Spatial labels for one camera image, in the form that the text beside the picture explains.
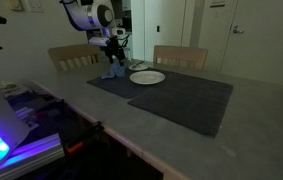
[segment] chair backrest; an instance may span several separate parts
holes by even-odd
[[[89,44],[50,48],[48,53],[57,71],[98,63],[100,49]]]
[[[153,62],[202,70],[208,50],[180,46],[155,46]]]

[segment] white plate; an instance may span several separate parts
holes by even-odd
[[[132,71],[143,71],[148,69],[149,67],[145,64],[139,64],[136,67],[133,67],[135,64],[132,64],[131,66],[129,66],[129,69]]]
[[[165,75],[156,71],[140,71],[130,75],[130,80],[137,84],[156,84],[165,79]]]

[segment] door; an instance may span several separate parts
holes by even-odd
[[[283,1],[237,1],[221,73],[283,85]]]
[[[145,60],[155,45],[181,46],[186,0],[145,0]]]

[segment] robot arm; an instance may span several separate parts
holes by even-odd
[[[94,0],[93,4],[86,6],[80,6],[77,0],[61,0],[60,2],[75,29],[79,31],[100,29],[103,37],[89,37],[89,44],[106,47],[105,53],[110,62],[113,62],[114,55],[122,65],[125,55],[118,43],[117,35],[125,34],[125,29],[116,27],[110,0]]]

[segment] dark placemat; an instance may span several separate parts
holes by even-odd
[[[233,86],[176,74],[128,103],[204,135],[216,136]]]
[[[173,76],[175,74],[173,72],[163,71],[154,68],[149,68],[147,69],[147,71],[161,72],[166,76],[166,79],[168,79],[170,76]],[[93,80],[87,81],[87,83],[96,86],[98,88],[101,88],[103,90],[106,90],[108,92],[111,92],[113,94],[116,94],[118,96],[131,99],[143,93],[147,89],[156,86],[156,85],[139,85],[133,83],[130,80],[130,75],[135,72],[136,71],[131,71],[129,69],[126,69],[126,75],[124,77],[115,77],[112,79],[101,79],[101,77],[97,77]]]

